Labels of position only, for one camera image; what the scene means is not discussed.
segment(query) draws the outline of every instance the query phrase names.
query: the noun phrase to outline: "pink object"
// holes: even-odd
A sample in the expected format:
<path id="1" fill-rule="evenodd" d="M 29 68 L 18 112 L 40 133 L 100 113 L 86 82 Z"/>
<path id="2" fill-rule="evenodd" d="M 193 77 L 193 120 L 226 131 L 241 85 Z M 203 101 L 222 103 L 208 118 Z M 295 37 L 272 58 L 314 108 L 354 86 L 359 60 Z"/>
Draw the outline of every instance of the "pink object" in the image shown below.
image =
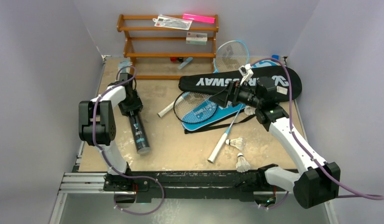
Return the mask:
<path id="1" fill-rule="evenodd" d="M 215 18 L 213 17 L 207 17 L 207 16 L 201 16 L 201 15 L 192 15 L 192 14 L 183 14 L 182 18 L 184 20 L 193 20 L 198 22 L 206 22 L 206 23 L 214 23 Z"/>

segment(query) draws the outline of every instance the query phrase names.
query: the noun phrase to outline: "badminton racket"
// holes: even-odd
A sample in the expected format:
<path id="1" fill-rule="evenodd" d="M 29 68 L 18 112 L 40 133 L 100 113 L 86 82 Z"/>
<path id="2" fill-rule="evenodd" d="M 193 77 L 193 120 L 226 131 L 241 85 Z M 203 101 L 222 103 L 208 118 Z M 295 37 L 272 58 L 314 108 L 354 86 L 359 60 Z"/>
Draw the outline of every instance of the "badminton racket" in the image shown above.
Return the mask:
<path id="1" fill-rule="evenodd" d="M 249 62 L 249 50 L 241 41 L 228 41 L 217 49 L 214 73 L 235 71 Z"/>
<path id="2" fill-rule="evenodd" d="M 235 118 L 233 118 L 232 123 L 230 123 L 228 129 L 225 131 L 225 133 L 221 136 L 220 140 L 218 141 L 217 145 L 215 146 L 213 152 L 211 153 L 210 157 L 207 161 L 210 163 L 214 163 L 215 158 L 217 158 L 218 153 L 220 152 L 220 149 L 222 148 L 222 145 L 224 145 L 225 141 L 227 140 L 228 134 L 230 132 L 230 128 L 232 127 L 233 123 L 235 122 L 237 115 L 239 115 L 240 110 L 242 109 L 243 104 L 240 105 L 240 109 L 237 111 Z"/>
<path id="3" fill-rule="evenodd" d="M 209 100 L 209 94 L 197 92 L 181 93 L 174 101 L 174 114 L 186 124 L 198 124 L 210 119 L 217 112 L 218 105 Z"/>
<path id="4" fill-rule="evenodd" d="M 185 96 L 187 96 L 189 94 L 189 92 L 184 92 L 183 94 L 181 94 L 181 96 L 177 99 L 177 101 L 173 101 L 171 104 L 169 104 L 166 108 L 164 108 L 161 112 L 157 113 L 157 115 L 162 118 L 165 114 L 167 114 L 167 112 L 171 111 L 174 107 L 174 104 L 178 104 L 179 102 L 181 102 L 181 100 L 184 99 Z"/>

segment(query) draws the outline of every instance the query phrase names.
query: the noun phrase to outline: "racket strings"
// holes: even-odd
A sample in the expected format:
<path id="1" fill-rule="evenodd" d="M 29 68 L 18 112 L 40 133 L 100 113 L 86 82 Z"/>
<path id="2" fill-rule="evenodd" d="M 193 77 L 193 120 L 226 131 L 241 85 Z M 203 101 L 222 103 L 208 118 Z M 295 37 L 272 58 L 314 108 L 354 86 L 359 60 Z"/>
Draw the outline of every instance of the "racket strings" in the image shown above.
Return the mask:
<path id="1" fill-rule="evenodd" d="M 238 70 L 249 60 L 249 52 L 240 41 L 230 41 L 217 50 L 214 65 L 219 72 Z"/>
<path id="2" fill-rule="evenodd" d="M 176 117 L 188 124 L 197 124 L 210 119 L 217 111 L 218 106 L 209 100 L 211 95 L 190 92 L 185 97 L 182 94 L 174 105 Z"/>

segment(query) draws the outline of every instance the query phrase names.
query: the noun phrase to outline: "racket handle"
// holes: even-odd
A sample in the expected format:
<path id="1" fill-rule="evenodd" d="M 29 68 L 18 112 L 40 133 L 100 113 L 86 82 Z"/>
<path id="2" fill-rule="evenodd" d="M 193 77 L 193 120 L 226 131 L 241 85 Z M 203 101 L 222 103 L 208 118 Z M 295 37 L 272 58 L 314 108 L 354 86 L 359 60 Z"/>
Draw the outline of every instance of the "racket handle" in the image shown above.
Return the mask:
<path id="1" fill-rule="evenodd" d="M 224 142 L 226 141 L 228 137 L 228 134 L 227 133 L 224 133 L 220 140 L 218 141 L 217 145 L 215 146 L 213 152 L 211 153 L 211 156 L 208 158 L 208 161 L 210 163 L 214 163 L 214 160 L 215 158 L 217 157 L 218 153 L 220 152 L 221 148 L 222 148 L 222 145 L 224 144 Z"/>
<path id="2" fill-rule="evenodd" d="M 171 104 L 169 104 L 166 108 L 164 108 L 161 112 L 157 113 L 157 115 L 162 118 L 165 114 L 167 114 L 167 112 L 171 111 L 174 107 L 174 104 L 178 104 L 179 102 L 181 102 L 181 100 L 184 99 L 184 97 L 186 97 L 189 93 L 186 92 L 184 93 L 182 96 L 180 96 L 178 99 L 177 99 L 177 102 L 174 100 Z"/>
<path id="3" fill-rule="evenodd" d="M 164 108 L 161 112 L 157 113 L 157 115 L 162 118 L 167 112 L 171 111 L 174 107 L 174 103 L 176 101 L 174 100 L 171 104 L 169 104 L 166 108 Z"/>

